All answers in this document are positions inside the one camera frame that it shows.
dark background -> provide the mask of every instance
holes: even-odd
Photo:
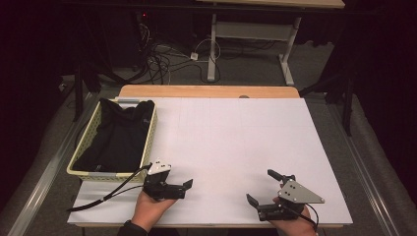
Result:
[[[335,43],[322,81],[339,73],[349,59],[360,62],[355,64],[355,92],[389,161],[417,203],[414,188],[417,179],[413,175],[417,157],[416,4],[411,0],[346,0],[345,3],[346,9],[350,10],[384,8],[381,16],[372,19],[345,21],[337,18],[329,21],[325,17],[305,17],[296,42]],[[30,168],[44,130],[61,105],[60,76],[74,74],[75,62],[81,59],[98,65],[95,69],[106,65],[129,67],[135,64],[136,57],[129,57],[129,53],[137,46],[135,38],[138,33],[126,24],[131,22],[132,13],[118,14],[103,19],[97,13],[89,13],[85,20],[73,11],[62,9],[54,0],[0,3],[0,85],[3,96],[0,99],[0,179],[4,190],[0,208],[7,203]],[[191,13],[163,16],[155,13],[153,18],[153,24],[160,32],[182,41],[185,47],[192,43],[188,33],[204,36],[209,29],[206,21],[210,21],[210,16]],[[267,17],[251,18],[253,21],[269,21]],[[86,27],[84,21],[89,21],[91,28]],[[176,37],[174,32],[178,30],[183,33]],[[92,40],[101,37],[104,41]],[[116,50],[115,45],[120,40],[124,47]],[[360,53],[353,53],[358,48]],[[89,89],[99,90],[96,72],[89,65],[86,70]]]

desk leg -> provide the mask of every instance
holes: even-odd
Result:
[[[342,124],[347,136],[352,136],[350,132],[350,117],[352,115],[352,99],[353,99],[353,84],[354,75],[349,75],[347,79],[347,88],[344,97]]]
[[[287,41],[287,48],[285,54],[279,55],[279,63],[281,64],[282,73],[284,75],[285,82],[288,86],[294,86],[294,80],[292,80],[291,72],[288,67],[288,57],[291,53],[292,45],[294,45],[295,36],[297,35],[298,28],[300,27],[301,18],[296,18],[294,25],[292,26],[291,33]]]
[[[75,69],[74,87],[76,94],[76,115],[74,122],[77,122],[84,110],[83,102],[83,78],[82,78],[82,66],[79,63]]]
[[[216,28],[216,14],[212,15],[211,19],[211,42],[208,59],[208,81],[214,82],[215,80],[215,28]]]

white table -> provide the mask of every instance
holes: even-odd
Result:
[[[279,183],[267,175],[268,169],[294,174],[300,184],[326,199],[323,205],[313,205],[322,227],[352,223],[304,99],[143,99],[155,102],[158,115],[150,161],[161,158],[172,165],[169,184],[194,179],[186,198],[156,226],[270,227],[259,221],[246,200],[250,194],[261,205],[272,203]],[[85,181],[75,207],[102,198],[118,185]],[[122,225],[133,215],[139,191],[72,212],[68,222],[79,226]]]

black cloth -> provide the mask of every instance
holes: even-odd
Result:
[[[147,236],[147,231],[139,225],[132,223],[130,220],[120,227],[117,236]]]
[[[123,109],[102,98],[101,123],[91,145],[74,163],[73,169],[88,172],[135,172],[140,166],[152,112],[153,101],[141,101]]]

desk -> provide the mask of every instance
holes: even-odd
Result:
[[[247,4],[237,4],[237,5],[223,5],[222,3],[234,3],[237,2],[243,3],[246,2]],[[193,12],[193,13],[210,13],[210,14],[283,14],[286,16],[294,16],[299,19],[301,19],[301,16],[305,15],[313,15],[313,16],[338,16],[341,18],[351,18],[355,16],[364,17],[364,16],[376,16],[375,10],[367,10],[367,11],[334,11],[339,10],[341,8],[344,8],[344,3],[341,0],[315,0],[315,1],[309,1],[309,0],[246,0],[246,1],[238,1],[238,0],[201,0],[200,2],[210,2],[214,3],[214,5],[206,4],[204,6],[197,6],[195,4],[186,4],[186,5],[177,5],[175,3],[172,4],[154,4],[154,3],[115,3],[115,2],[96,2],[96,1],[80,1],[80,0],[64,0],[62,3],[64,6],[67,7],[74,7],[76,9],[82,10],[82,9],[107,9],[107,10],[157,10],[157,11],[185,11],[185,12]],[[295,38],[297,28],[294,28],[292,30],[292,35]],[[286,59],[289,56],[289,52],[291,51],[291,43],[288,43],[287,50],[284,55],[281,56],[280,64],[281,68],[283,68],[282,72],[284,72],[286,75],[291,75],[290,70],[287,67]],[[211,53],[210,56],[213,58],[213,49],[214,46],[211,46]],[[210,62],[210,68],[209,68],[209,74],[208,77],[212,77],[214,75],[215,66],[214,64]],[[126,81],[124,81],[122,78],[118,77],[117,75],[113,73],[108,73],[110,78],[112,78],[117,83],[120,83],[122,85],[126,85]],[[287,77],[286,82],[288,85],[293,84],[291,82],[291,79]],[[81,89],[82,89],[82,78],[80,76],[80,73],[76,72],[76,119],[80,116],[81,112],[83,111],[83,97],[81,95]],[[324,83],[325,85],[318,85],[319,88],[322,88],[323,86],[326,86],[327,83]],[[346,93],[346,105],[344,106],[344,115],[343,115],[343,125],[348,134],[350,134],[349,131],[349,125],[350,125],[350,104],[352,99],[352,83],[349,83],[349,86],[345,86],[344,84],[341,84],[341,88],[344,89],[338,89],[337,91],[329,91],[327,98],[330,94],[334,94],[334,98],[331,99],[331,103],[334,103],[335,99],[341,99],[342,98],[342,92],[339,92],[339,90],[344,90]],[[307,94],[313,90],[316,89],[316,85],[311,86],[309,88],[304,88],[300,94],[303,96],[304,94]]]
[[[198,0],[213,4],[254,4],[268,6],[283,6],[296,8],[344,8],[341,0]],[[212,15],[211,20],[211,45],[210,58],[208,60],[208,81],[215,81],[215,39],[217,37],[236,37],[236,38],[255,38],[266,40],[286,41],[287,46],[284,54],[279,54],[279,64],[282,69],[283,77],[288,86],[294,86],[291,71],[288,66],[288,57],[294,44],[300,26],[301,18],[295,18],[293,25],[274,26],[267,24],[248,24],[218,22],[216,14]]]
[[[259,221],[246,201],[251,194],[260,204],[270,204],[276,196],[279,183],[267,175],[269,168],[295,174],[327,200],[314,205],[322,227],[352,223],[305,101],[293,98],[295,88],[125,86],[120,95],[155,101],[158,123],[150,161],[162,158],[172,165],[170,184],[194,179],[186,199],[156,226],[271,227]],[[210,98],[199,98],[204,95]],[[236,98],[241,95],[252,98]],[[99,199],[117,185],[85,181],[75,206]],[[133,214],[138,192],[72,212],[68,222],[121,225]]]

